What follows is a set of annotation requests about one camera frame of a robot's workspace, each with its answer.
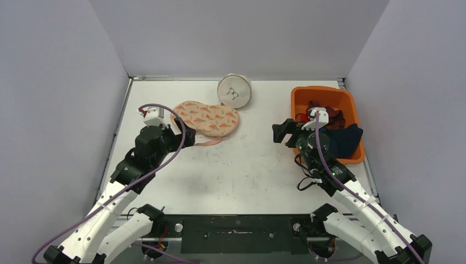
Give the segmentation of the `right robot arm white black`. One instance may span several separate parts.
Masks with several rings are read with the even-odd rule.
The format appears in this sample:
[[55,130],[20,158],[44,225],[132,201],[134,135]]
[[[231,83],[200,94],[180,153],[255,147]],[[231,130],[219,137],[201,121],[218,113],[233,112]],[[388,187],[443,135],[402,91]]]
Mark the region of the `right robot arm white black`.
[[289,148],[296,148],[296,163],[313,185],[348,209],[352,221],[326,203],[311,214],[310,227],[318,236],[331,234],[350,244],[373,263],[428,263],[432,242],[415,235],[388,214],[356,179],[356,176],[329,151],[330,139],[317,128],[289,118],[274,124],[273,141],[286,135]]

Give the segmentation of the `floral mesh laundry bag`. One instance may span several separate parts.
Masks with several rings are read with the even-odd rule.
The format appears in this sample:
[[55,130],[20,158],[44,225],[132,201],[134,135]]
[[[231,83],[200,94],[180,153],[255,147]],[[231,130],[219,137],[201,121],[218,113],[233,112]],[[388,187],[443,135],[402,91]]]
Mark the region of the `floral mesh laundry bag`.
[[197,142],[196,146],[213,146],[231,134],[240,122],[237,110],[226,105],[209,105],[197,101],[185,101],[174,108],[184,123],[196,132],[210,138]]

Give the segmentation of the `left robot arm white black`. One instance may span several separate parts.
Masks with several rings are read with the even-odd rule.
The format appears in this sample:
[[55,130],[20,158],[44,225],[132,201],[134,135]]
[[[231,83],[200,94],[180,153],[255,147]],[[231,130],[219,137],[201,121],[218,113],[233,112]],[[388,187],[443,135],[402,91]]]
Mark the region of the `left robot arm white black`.
[[196,131],[180,118],[175,123],[181,134],[162,125],[141,129],[135,146],[117,165],[109,183],[96,202],[97,207],[74,228],[72,235],[60,246],[50,246],[44,253],[47,263],[91,263],[99,258],[98,247],[123,209],[142,192],[162,166],[165,157],[193,146]]

